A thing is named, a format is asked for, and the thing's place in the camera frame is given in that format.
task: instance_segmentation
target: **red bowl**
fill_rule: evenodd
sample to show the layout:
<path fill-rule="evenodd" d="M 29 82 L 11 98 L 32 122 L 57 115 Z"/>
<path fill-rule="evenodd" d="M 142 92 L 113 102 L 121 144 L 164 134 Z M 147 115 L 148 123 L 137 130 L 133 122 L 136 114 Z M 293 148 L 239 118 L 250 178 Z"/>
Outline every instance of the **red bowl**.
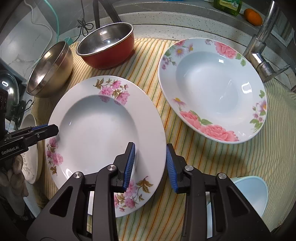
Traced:
<path fill-rule="evenodd" d="M 134 43 L 132 24 L 112 23 L 87 35 L 76 53 L 93 68 L 109 69 L 130 56 Z"/>

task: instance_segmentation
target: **silver screw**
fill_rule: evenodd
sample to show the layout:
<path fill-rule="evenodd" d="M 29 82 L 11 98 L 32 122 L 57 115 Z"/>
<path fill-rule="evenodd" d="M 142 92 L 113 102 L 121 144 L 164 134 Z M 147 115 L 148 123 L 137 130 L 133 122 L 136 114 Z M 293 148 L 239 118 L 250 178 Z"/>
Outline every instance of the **silver screw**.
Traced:
<path fill-rule="evenodd" d="M 80 178 L 82 176 L 82 173 L 81 172 L 75 172 L 74 174 L 73 174 L 73 177 L 74 178 Z"/>
<path fill-rule="evenodd" d="M 107 169 L 108 169 L 109 171 L 113 171 L 113 170 L 115 170 L 115 168 L 116 168 L 116 166 L 113 165 L 113 164 L 107 166 Z"/>
<path fill-rule="evenodd" d="M 219 177 L 220 179 L 225 179 L 227 176 L 226 176 L 225 173 L 221 172 L 221 173 L 218 174 L 218 177 Z"/>
<path fill-rule="evenodd" d="M 192 171 L 193 170 L 193 166 L 187 165 L 187 166 L 185 166 L 185 170 L 186 171 Z"/>

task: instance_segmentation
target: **faucet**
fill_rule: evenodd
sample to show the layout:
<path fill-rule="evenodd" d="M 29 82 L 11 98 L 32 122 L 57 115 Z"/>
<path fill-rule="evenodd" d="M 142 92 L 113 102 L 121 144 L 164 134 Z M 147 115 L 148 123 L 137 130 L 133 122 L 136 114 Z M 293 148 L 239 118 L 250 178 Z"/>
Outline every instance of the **faucet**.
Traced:
<path fill-rule="evenodd" d="M 114 23 L 122 22 L 109 0 L 93 0 L 94 21 L 96 29 L 100 27 L 99 2 Z"/>
<path fill-rule="evenodd" d="M 258 34 L 252 37 L 249 45 L 243 53 L 243 56 L 256 69 L 263 83 L 266 83 L 267 81 L 286 71 L 290 67 L 290 65 L 287 65 L 279 69 L 278 71 L 274 71 L 271 65 L 262 56 L 262 52 L 266 47 L 265 41 L 272 31 L 279 13 L 279 6 L 274 1 L 271 1 L 268 13 Z M 291 91 L 296 92 L 296 86 L 294 86 Z"/>

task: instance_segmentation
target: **green cable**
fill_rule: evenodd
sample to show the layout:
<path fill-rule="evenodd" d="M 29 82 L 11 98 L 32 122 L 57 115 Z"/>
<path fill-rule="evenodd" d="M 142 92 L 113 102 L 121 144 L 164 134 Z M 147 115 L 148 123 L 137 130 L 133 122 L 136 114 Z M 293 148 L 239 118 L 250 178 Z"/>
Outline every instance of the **green cable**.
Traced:
<path fill-rule="evenodd" d="M 55 18 L 57 20 L 57 42 L 59 41 L 59 18 L 55 12 L 55 10 L 53 9 L 53 7 L 50 5 L 50 3 L 47 0 L 44 0 L 44 2 L 49 6 L 49 8 L 52 10 L 52 12 L 55 15 Z"/>

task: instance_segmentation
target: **tied black cord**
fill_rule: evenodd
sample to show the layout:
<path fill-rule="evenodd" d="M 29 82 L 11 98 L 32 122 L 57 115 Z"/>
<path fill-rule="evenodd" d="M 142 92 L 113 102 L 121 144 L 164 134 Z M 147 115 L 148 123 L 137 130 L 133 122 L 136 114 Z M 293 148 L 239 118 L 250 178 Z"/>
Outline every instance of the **tied black cord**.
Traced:
<path fill-rule="evenodd" d="M 84 37 L 86 37 L 89 34 L 89 31 L 94 28 L 93 23 L 86 23 L 85 22 L 85 20 L 84 20 L 85 14 L 84 14 L 84 7 L 83 7 L 82 0 L 80 0 L 80 2 L 81 2 L 82 12 L 83 12 L 83 18 L 81 20 L 80 19 L 77 19 L 77 22 L 80 24 L 77 27 L 77 28 L 80 28 L 80 33 L 79 33 L 79 36 L 77 37 L 77 39 L 79 39 L 79 37 L 81 35 L 81 32 L 82 32 L 82 35 Z"/>

